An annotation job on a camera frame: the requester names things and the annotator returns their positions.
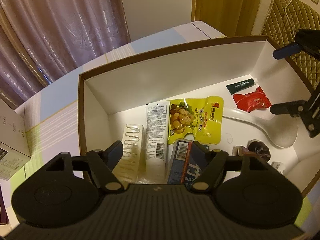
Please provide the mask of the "clear plastic ampoule tray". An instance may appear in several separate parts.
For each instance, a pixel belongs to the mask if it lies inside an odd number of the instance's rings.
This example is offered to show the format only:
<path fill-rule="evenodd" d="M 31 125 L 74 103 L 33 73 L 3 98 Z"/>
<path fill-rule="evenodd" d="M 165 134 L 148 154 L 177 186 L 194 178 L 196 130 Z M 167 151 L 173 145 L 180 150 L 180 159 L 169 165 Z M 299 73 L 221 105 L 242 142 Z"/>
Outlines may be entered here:
<path fill-rule="evenodd" d="M 145 171 L 143 125 L 125 124 L 122 138 L 123 155 L 113 174 L 124 185 L 134 184 Z"/>

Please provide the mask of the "white rice spoon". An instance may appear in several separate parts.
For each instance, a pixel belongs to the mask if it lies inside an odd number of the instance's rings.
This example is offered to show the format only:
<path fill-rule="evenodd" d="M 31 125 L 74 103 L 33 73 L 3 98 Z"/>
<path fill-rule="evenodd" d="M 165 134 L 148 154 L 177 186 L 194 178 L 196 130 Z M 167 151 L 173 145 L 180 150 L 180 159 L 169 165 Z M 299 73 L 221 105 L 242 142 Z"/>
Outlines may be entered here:
<path fill-rule="evenodd" d="M 225 107 L 223 109 L 223 117 L 260 129 L 270 142 L 279 148 L 293 146 L 298 137 L 297 121 L 289 115 L 274 115 L 267 120 L 240 109 Z"/>

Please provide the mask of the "brown velvet scrunchie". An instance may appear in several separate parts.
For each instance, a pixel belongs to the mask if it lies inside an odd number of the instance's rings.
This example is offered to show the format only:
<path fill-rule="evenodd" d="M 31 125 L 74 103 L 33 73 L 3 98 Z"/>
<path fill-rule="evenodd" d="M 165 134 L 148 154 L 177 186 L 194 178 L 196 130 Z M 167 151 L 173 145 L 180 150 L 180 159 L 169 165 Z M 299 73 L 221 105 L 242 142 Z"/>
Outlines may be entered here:
<path fill-rule="evenodd" d="M 255 153 L 258 157 L 268 162 L 271 159 L 269 148 L 259 140 L 251 140 L 247 146 L 234 146 L 232 155 L 242 157 L 244 154 Z"/>

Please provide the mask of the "red snack packet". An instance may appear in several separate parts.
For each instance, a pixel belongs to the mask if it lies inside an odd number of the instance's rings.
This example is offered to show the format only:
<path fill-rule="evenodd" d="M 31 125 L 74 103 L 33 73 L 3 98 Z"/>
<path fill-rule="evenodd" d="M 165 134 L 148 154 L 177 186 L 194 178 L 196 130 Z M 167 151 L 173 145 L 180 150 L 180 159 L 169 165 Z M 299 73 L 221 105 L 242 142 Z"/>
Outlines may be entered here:
<path fill-rule="evenodd" d="M 238 109 L 248 113 L 256 109 L 267 109 L 272 106 L 260 86 L 254 92 L 248 94 L 234 94 L 233 99 Z"/>

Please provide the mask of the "yellow snack pouch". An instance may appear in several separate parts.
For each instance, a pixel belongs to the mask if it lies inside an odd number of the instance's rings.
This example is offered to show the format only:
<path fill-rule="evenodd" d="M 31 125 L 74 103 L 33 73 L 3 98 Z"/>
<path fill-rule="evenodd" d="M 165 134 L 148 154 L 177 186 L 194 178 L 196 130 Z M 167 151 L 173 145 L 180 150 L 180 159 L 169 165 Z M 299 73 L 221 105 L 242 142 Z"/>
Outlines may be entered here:
<path fill-rule="evenodd" d="M 168 143 L 191 134 L 202 144 L 221 141 L 223 98 L 175 99 L 170 102 Z"/>

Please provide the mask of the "dark green lip gel tube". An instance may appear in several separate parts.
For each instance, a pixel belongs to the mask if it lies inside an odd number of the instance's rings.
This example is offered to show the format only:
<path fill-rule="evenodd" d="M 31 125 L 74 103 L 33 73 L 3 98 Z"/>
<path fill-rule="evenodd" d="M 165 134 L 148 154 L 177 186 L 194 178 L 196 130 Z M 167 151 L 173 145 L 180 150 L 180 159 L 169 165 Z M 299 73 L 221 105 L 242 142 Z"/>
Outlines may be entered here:
<path fill-rule="evenodd" d="M 243 81 L 239 81 L 236 83 L 232 83 L 226 86 L 226 88 L 228 89 L 228 91 L 233 95 L 239 91 L 242 91 L 244 89 L 250 88 L 252 86 L 254 86 L 257 83 L 257 79 L 256 78 L 250 78 L 247 80 L 243 80 Z"/>

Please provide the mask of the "small white pill bottle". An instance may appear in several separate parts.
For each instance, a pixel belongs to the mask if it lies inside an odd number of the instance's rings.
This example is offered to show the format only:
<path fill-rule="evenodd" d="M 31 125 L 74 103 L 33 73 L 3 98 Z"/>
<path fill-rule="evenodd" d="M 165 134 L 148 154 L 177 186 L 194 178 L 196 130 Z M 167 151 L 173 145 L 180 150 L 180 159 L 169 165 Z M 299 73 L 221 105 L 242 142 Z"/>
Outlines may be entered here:
<path fill-rule="evenodd" d="M 278 161 L 273 161 L 271 166 L 281 174 L 283 174 L 286 169 L 285 164 Z"/>

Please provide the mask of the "white cream tube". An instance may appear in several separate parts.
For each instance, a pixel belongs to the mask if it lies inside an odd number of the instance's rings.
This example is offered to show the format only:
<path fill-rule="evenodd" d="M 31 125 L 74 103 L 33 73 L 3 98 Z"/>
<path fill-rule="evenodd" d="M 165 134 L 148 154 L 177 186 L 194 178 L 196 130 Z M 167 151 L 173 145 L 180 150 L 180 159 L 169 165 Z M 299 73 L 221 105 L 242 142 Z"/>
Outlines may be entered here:
<path fill-rule="evenodd" d="M 170 102 L 146 105 L 145 164 L 150 183 L 163 184 L 168 151 Z"/>

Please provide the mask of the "quilted gold chair cushion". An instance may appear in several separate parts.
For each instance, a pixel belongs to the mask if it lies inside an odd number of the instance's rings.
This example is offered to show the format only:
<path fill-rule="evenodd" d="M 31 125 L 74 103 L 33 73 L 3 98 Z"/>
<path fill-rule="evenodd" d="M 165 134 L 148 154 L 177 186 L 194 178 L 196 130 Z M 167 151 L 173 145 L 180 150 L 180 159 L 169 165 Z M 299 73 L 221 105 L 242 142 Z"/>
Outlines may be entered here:
<path fill-rule="evenodd" d="M 300 0 L 271 0 L 261 35 L 283 47 L 294 40 L 300 29 L 319 30 L 319 13 Z M 301 51 L 291 59 L 313 88 L 319 84 L 319 61 Z"/>

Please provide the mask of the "wooden door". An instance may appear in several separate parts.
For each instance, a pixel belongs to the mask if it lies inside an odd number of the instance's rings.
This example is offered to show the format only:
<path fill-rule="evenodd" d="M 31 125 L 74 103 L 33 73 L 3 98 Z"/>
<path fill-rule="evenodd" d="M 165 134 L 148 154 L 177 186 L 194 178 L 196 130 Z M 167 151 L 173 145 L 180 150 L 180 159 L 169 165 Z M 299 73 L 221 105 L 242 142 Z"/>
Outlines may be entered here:
<path fill-rule="evenodd" d="M 261 0 L 192 0 L 191 20 L 203 21 L 228 37 L 249 36 Z"/>

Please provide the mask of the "large brown cardboard box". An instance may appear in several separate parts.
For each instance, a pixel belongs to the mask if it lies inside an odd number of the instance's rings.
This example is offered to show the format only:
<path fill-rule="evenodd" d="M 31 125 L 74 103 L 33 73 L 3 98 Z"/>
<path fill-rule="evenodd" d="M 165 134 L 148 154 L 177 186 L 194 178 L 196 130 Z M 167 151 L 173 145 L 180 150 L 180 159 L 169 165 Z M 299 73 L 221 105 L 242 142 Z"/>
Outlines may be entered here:
<path fill-rule="evenodd" d="M 292 59 L 276 60 L 276 44 L 264 36 L 217 38 L 179 44 L 86 68 L 79 76 L 78 128 L 80 153 L 106 149 L 121 140 L 126 124 L 146 125 L 147 108 L 158 102 L 195 106 L 219 97 L 223 104 L 221 139 L 217 148 L 231 152 L 250 140 L 263 141 L 271 161 L 284 164 L 284 176 L 308 194 L 319 182 L 319 137 L 310 138 L 303 123 L 289 115 L 281 137 L 297 131 L 290 147 L 279 147 L 257 124 L 272 131 L 281 123 L 268 109 L 243 114 L 227 89 L 232 83 L 254 79 L 248 89 L 262 88 L 272 104 L 308 100 L 313 87 Z M 249 124 L 236 121 L 237 116 Z"/>

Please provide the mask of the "white product carton box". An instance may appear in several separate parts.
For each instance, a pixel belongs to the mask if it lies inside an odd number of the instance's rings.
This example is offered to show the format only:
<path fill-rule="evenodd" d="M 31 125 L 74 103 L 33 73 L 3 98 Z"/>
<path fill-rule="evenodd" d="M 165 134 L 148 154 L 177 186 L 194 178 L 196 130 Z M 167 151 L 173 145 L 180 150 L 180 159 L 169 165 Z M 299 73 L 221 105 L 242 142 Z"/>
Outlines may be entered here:
<path fill-rule="evenodd" d="M 4 101 L 0 108 L 1 179 L 9 180 L 30 159 L 23 118 Z"/>

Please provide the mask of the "mauve curtain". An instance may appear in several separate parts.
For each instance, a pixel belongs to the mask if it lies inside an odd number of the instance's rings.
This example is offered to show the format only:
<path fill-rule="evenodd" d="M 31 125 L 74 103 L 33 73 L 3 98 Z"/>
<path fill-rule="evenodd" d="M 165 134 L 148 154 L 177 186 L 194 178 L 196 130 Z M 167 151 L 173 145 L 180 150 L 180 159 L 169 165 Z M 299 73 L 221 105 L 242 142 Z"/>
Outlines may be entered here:
<path fill-rule="evenodd" d="M 16 109 L 129 42 L 122 0 L 1 0 L 1 99 Z"/>

